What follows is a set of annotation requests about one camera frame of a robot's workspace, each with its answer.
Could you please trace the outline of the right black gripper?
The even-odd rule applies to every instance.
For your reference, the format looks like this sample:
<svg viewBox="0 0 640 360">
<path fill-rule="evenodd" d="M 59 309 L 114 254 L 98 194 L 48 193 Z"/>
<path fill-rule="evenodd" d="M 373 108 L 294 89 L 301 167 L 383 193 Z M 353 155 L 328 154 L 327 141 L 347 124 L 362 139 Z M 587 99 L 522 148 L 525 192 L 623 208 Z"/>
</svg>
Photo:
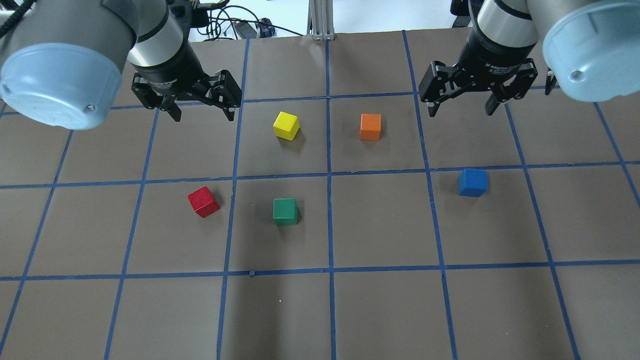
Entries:
<svg viewBox="0 0 640 360">
<path fill-rule="evenodd" d="M 456 64 L 430 63 L 418 85 L 419 100 L 435 117 L 442 97 L 490 91 L 485 112 L 492 116 L 500 104 L 521 100 L 533 86 L 538 70 L 530 59 L 532 50 L 531 44 L 510 47 L 486 36 L 469 36 Z"/>
</svg>

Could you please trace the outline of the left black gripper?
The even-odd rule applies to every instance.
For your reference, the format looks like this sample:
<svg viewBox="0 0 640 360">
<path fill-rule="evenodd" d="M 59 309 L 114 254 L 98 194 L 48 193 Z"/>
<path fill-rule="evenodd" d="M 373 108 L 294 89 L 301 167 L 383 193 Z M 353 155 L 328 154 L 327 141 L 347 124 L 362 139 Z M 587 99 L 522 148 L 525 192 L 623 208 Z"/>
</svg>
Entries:
<svg viewBox="0 0 640 360">
<path fill-rule="evenodd" d="M 199 101 L 217 107 L 233 122 L 242 104 L 243 92 L 231 72 L 222 69 L 206 74 L 189 43 L 181 43 L 166 61 L 144 66 L 131 59 L 135 69 L 131 90 L 146 108 L 158 108 L 175 122 L 182 119 L 176 101 Z"/>
</svg>

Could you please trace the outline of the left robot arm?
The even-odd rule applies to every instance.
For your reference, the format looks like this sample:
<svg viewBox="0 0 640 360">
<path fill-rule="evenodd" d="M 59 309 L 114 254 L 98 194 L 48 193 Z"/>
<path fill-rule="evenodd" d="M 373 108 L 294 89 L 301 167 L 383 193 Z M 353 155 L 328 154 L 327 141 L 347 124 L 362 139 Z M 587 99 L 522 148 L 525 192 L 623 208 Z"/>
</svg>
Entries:
<svg viewBox="0 0 640 360">
<path fill-rule="evenodd" d="M 230 71 L 208 75 L 189 42 L 198 2 L 190 0 L 25 0 L 1 14 L 1 99 L 49 126 L 100 126 L 135 72 L 143 107 L 181 120 L 180 101 L 221 109 L 242 103 Z"/>
</svg>

